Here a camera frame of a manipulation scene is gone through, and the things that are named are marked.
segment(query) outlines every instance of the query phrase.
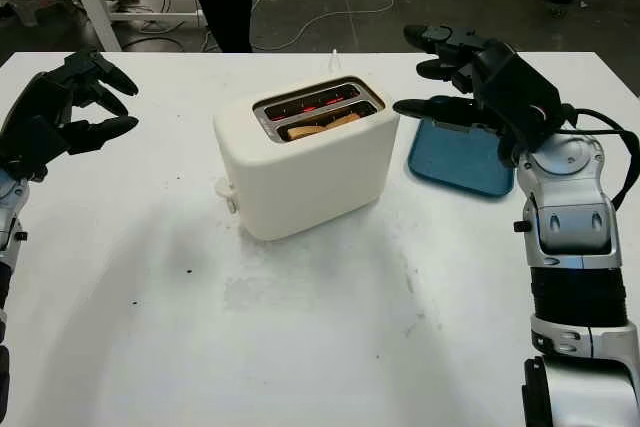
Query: table surface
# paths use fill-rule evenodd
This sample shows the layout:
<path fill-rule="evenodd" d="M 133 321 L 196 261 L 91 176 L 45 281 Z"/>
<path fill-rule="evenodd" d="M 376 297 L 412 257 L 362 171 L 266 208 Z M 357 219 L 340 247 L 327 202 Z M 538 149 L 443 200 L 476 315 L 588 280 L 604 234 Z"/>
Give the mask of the table surface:
<path fill-rule="evenodd" d="M 640 131 L 638 100 L 595 54 L 523 55 L 564 101 Z M 225 174 L 212 115 L 325 72 L 329 56 L 107 57 L 138 83 L 127 105 L 141 122 L 101 152 L 56 159 L 32 187 L 7 303 L 6 425 L 524 425 L 523 361 L 535 351 L 529 269 L 512 232 L 520 191 L 487 200 L 413 178 L 417 121 L 403 118 L 379 201 L 259 242 L 214 194 Z M 14 55 L 0 69 L 2 115 L 62 59 Z M 417 77 L 423 59 L 341 62 L 396 99 L 454 94 Z M 618 141 L 603 143 L 614 194 L 628 160 Z M 637 189 L 618 218 L 637 320 Z"/>

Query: toaster lever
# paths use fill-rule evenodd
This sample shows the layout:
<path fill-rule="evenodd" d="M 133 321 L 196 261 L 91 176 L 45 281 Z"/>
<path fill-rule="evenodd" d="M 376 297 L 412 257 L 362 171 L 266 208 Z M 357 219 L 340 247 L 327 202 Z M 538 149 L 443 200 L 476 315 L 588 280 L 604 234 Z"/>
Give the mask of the toaster lever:
<path fill-rule="evenodd" d="M 236 199 L 236 190 L 233 184 L 227 179 L 222 178 L 216 182 L 216 194 L 223 197 L 227 201 L 229 212 L 235 214 L 238 211 L 238 201 Z"/>

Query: toaster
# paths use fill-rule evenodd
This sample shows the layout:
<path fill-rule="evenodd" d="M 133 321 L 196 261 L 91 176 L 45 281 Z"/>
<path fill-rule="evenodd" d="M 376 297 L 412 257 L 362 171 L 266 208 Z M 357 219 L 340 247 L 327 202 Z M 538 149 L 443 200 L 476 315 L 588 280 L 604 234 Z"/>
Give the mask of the toaster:
<path fill-rule="evenodd" d="M 356 76 L 229 105 L 214 117 L 227 173 L 216 191 L 261 240 L 357 209 L 384 188 L 398 126 L 391 105 Z"/>

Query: gray floor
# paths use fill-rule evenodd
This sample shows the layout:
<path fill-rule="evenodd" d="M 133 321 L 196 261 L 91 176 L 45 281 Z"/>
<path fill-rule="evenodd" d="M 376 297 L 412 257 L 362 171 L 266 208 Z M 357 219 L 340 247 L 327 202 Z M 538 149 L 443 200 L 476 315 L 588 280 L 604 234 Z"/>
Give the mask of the gray floor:
<path fill-rule="evenodd" d="M 193 11 L 194 0 L 173 0 L 172 10 Z M 550 15 L 544 0 L 395 0 L 394 6 L 376 14 L 389 0 L 265 0 L 253 18 L 253 41 L 276 46 L 291 39 L 309 19 L 331 11 L 340 14 L 312 26 L 294 45 L 282 52 L 402 52 L 412 50 L 403 40 L 407 23 L 439 23 L 474 27 L 483 35 L 499 37 L 521 50 L 595 51 L 636 94 L 640 45 L 640 0 L 576 0 L 566 15 Z M 161 0 L 140 0 L 159 9 Z M 142 38 L 136 26 L 115 24 L 122 43 Z M 185 24 L 167 36 L 187 51 L 200 50 L 202 26 Z M 43 9 L 39 26 L 25 28 L 17 18 L 0 19 L 0 64 L 15 51 L 75 50 L 99 45 L 82 12 L 60 7 Z M 164 41 L 135 45 L 132 50 L 175 51 Z"/>

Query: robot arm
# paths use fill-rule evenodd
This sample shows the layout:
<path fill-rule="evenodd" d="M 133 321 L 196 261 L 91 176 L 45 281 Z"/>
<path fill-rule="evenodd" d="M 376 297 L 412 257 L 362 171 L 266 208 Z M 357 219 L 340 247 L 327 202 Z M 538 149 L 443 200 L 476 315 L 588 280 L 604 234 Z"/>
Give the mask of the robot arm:
<path fill-rule="evenodd" d="M 638 138 L 602 114 L 562 104 L 557 89 L 507 44 L 449 27 L 409 26 L 405 36 L 438 55 L 418 65 L 420 75 L 450 80 L 473 100 L 438 96 L 403 100 L 394 109 L 495 132 L 499 157 L 517 168 L 527 197 L 514 229 L 524 233 L 532 340 L 542 353 L 525 363 L 527 425 L 640 426 L 640 355 L 626 315 L 616 223 L 616 209 L 638 177 Z M 575 130 L 580 114 L 613 130 Z M 588 135 L 601 133 L 619 134 L 632 153 L 613 201 L 600 185 L 604 152 Z"/>
<path fill-rule="evenodd" d="M 20 243 L 27 240 L 18 215 L 29 197 L 29 181 L 41 182 L 46 164 L 64 152 L 99 150 L 103 144 L 136 126 L 134 117 L 100 81 L 127 95 L 136 85 L 97 50 L 77 52 L 64 65 L 37 74 L 11 108 L 0 131 L 0 342 L 7 315 L 4 304 L 16 267 Z M 99 124 L 71 122 L 72 106 L 92 102 L 116 117 Z M 0 422 L 9 395 L 9 351 L 0 345 Z"/>

